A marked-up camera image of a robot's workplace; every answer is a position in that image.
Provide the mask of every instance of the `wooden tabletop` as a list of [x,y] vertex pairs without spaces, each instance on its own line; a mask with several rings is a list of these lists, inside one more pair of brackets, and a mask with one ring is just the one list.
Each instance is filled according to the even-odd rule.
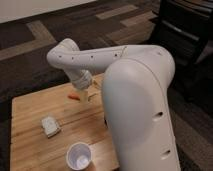
[[[95,76],[101,84],[102,76]],[[111,137],[104,124],[100,90],[90,102],[80,103],[67,96],[74,92],[70,83],[13,99],[11,132],[11,171],[66,171],[68,148],[82,141],[90,145],[92,164],[86,171],[111,171],[118,167]],[[53,116],[61,132],[48,139],[41,119]]]

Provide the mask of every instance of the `orange object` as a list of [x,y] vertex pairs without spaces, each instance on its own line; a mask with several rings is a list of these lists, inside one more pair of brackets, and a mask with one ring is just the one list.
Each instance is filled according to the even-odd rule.
[[76,94],[69,94],[68,98],[73,99],[73,100],[80,100],[79,96]]

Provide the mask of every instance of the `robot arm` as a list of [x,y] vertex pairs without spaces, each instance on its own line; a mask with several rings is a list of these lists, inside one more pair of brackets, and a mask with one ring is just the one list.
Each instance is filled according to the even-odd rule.
[[88,70],[104,71],[111,63],[122,57],[126,46],[79,51],[71,39],[60,42],[47,54],[48,62],[55,68],[63,69],[77,89],[86,89],[92,83]]
[[91,84],[88,70],[106,70],[102,100],[122,171],[180,171],[167,103],[175,69],[168,51],[152,45],[79,51],[65,39],[47,59],[78,89]]

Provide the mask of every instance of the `floor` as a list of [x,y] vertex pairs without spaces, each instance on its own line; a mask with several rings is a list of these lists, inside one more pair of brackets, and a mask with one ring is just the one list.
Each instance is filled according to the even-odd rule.
[[[100,0],[0,25],[0,170],[9,170],[12,98],[68,82],[47,52],[67,37],[81,50],[144,42],[158,8],[158,0]],[[174,89],[168,95],[182,170],[212,170],[212,117]]]

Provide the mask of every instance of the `white paper cup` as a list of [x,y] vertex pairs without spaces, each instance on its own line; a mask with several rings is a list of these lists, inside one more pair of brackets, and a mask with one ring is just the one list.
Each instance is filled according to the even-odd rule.
[[89,145],[79,142],[73,144],[67,151],[66,161],[73,170],[86,169],[91,163],[91,150]]

